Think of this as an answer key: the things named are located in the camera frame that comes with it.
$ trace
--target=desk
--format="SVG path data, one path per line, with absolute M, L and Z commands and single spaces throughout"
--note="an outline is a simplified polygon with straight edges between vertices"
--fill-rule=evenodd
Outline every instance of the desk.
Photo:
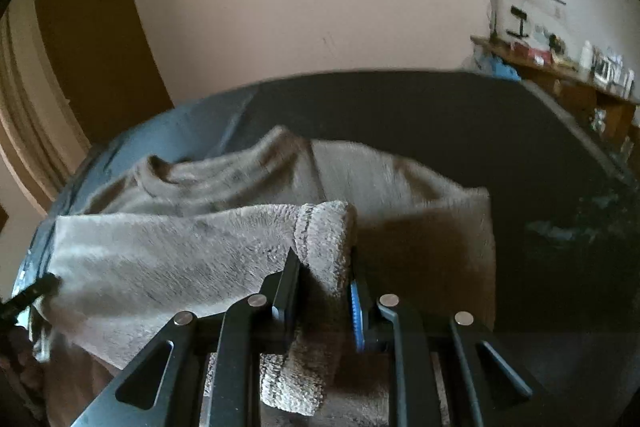
M 622 145 L 631 126 L 640 100 L 620 96 L 597 84 L 588 70 L 574 71 L 554 64 L 539 66 L 532 59 L 513 53 L 506 43 L 491 42 L 484 37 L 471 36 L 473 44 L 500 57 L 518 74 L 538 84 L 556 97 L 559 103 L 579 120 L 585 121 L 598 107 L 607 111 L 603 138 L 614 145 Z

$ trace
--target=bottle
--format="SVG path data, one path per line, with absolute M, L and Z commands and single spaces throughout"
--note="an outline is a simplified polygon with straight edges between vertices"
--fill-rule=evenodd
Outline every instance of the bottle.
M 580 67 L 585 70 L 591 70 L 591 63 L 593 62 L 593 46 L 589 41 L 584 41 L 584 47 L 580 54 Z

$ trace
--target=silver screw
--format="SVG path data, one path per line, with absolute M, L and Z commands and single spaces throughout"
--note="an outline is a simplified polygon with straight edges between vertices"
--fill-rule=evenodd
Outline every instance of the silver screw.
M 174 324 L 176 326 L 186 326 L 193 320 L 193 313 L 191 312 L 177 312 L 174 315 Z
M 380 304 L 386 308 L 393 308 L 394 306 L 398 306 L 399 303 L 400 298 L 395 293 L 385 293 L 380 297 Z
M 453 318 L 460 326 L 470 326 L 474 323 L 474 316 L 469 312 L 458 312 Z
M 251 297 L 249 297 L 246 301 L 252 308 L 261 308 L 262 306 L 267 304 L 267 297 L 265 297 L 261 293 L 257 293 L 255 295 L 251 295 Z

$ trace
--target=beige sweater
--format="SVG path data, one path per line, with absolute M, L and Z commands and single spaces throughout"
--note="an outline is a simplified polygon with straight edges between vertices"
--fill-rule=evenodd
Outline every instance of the beige sweater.
M 73 343 L 105 365 L 122 368 L 159 325 L 178 311 L 173 305 L 179 302 L 180 309 L 191 309 L 199 315 L 203 311 L 221 311 L 239 296 L 254 292 L 255 280 L 259 279 L 254 277 L 252 283 L 234 281 L 234 285 L 228 282 L 234 273 L 248 271 L 261 276 L 265 271 L 274 271 L 273 268 L 283 262 L 288 246 L 293 246 L 300 255 L 300 242 L 295 239 L 295 234 L 300 233 L 300 229 L 295 232 L 295 223 L 303 212 L 300 205 L 318 208 L 318 223 L 325 226 L 331 222 L 322 214 L 325 201 L 343 201 L 356 209 L 358 251 L 366 259 L 374 289 L 380 293 L 398 293 L 418 308 L 436 314 L 467 310 L 492 327 L 495 254 L 486 190 L 460 187 L 415 161 L 366 146 L 306 140 L 277 127 L 253 148 L 220 158 L 183 164 L 167 164 L 157 157 L 145 158 L 94 194 L 82 212 L 114 214 L 112 217 L 61 218 L 50 270 L 62 275 L 65 285 L 57 297 L 44 302 L 42 313 Z M 250 205 L 266 206 L 241 210 Z M 342 204 L 338 214 L 347 216 L 349 207 Z M 256 227 L 242 218 L 243 212 L 245 216 L 247 213 L 259 215 L 260 219 L 281 216 L 282 212 L 293 217 L 287 217 L 288 220 L 277 217 L 270 225 L 261 222 Z M 332 227 L 338 232 L 336 237 L 342 239 L 332 243 L 334 260 L 341 259 L 355 238 L 355 225 L 347 223 L 348 219 L 338 219 L 338 214 L 332 217 Z M 197 230 L 194 223 L 216 223 L 213 228 L 201 229 L 206 230 L 201 234 L 203 244 L 192 245 L 193 230 Z M 149 273 L 158 256 L 148 254 L 157 251 L 154 250 L 158 246 L 157 238 L 164 237 L 160 243 L 165 250 L 167 245 L 174 243 L 174 246 L 164 252 L 160 267 L 153 269 L 168 274 L 165 282 L 171 280 L 174 273 L 178 279 L 183 277 L 181 283 L 184 284 L 184 280 L 193 280 L 193 272 L 184 267 L 200 263 L 202 256 L 197 252 L 204 244 L 220 244 L 221 227 L 226 227 L 223 232 L 234 238 L 232 244 L 242 244 L 243 251 L 255 250 L 258 246 L 258 250 L 264 252 L 273 247 L 272 263 L 265 264 L 266 257 L 260 254 L 243 253 L 241 269 L 229 265 L 230 269 L 221 272 L 225 276 L 218 277 L 215 285 L 205 285 L 206 279 L 198 282 L 194 292 L 197 298 L 191 295 L 176 302 L 176 288 L 160 288 L 160 294 L 171 298 L 155 306 L 151 301 L 159 296 L 153 295 L 149 300 L 143 293 L 147 290 L 158 293 L 158 289 L 145 289 L 144 283 L 141 283 L 144 291 L 139 288 L 136 292 L 138 297 L 122 297 L 134 284 L 121 278 L 123 272 L 118 270 L 122 270 L 122 263 L 114 262 L 123 248 L 128 257 L 137 256 L 132 260 L 133 265 L 142 263 L 145 266 L 142 273 Z M 146 232 L 141 238 L 134 230 Z M 167 230 L 170 234 L 163 236 Z M 117 248 L 113 246 L 114 231 Z M 123 237 L 129 236 L 135 237 L 135 241 L 129 241 L 127 250 L 127 240 Z M 146 250 L 142 249 L 146 257 L 136 254 L 145 242 L 149 245 Z M 312 242 L 314 247 L 319 239 Z M 211 250 L 211 266 L 219 251 L 220 248 Z M 322 254 L 317 253 L 316 257 L 322 259 Z M 318 268 L 316 279 L 331 279 L 334 283 L 340 279 L 340 274 L 331 275 L 329 271 L 328 266 Z M 344 284 L 338 286 L 345 296 Z M 107 309 L 105 299 L 111 299 Z M 117 323 L 123 315 L 136 318 L 141 325 L 135 330 L 137 333 L 123 334 L 122 329 L 116 327 L 112 328 L 113 334 L 106 334 L 107 326 L 113 325 L 110 321 Z M 352 355 L 345 355 L 341 366 L 357 366 L 358 361 Z M 348 389 L 340 390 L 340 378 L 332 385 L 335 364 L 328 366 L 326 371 L 316 372 L 319 377 L 314 386 L 308 388 L 308 396 L 301 393 L 292 400 L 292 388 L 279 386 L 274 393 L 272 386 L 270 394 L 264 392 L 263 385 L 262 399 L 281 409 L 313 414 L 324 397 L 327 400 L 321 413 L 331 410 L 345 400 L 345 396 L 358 394 L 351 384 L 346 386 Z M 303 372 L 303 377 L 296 385 L 302 382 L 304 387 L 309 375 Z M 371 412 L 361 408 L 359 413 L 365 417 L 376 416 L 379 409 Z

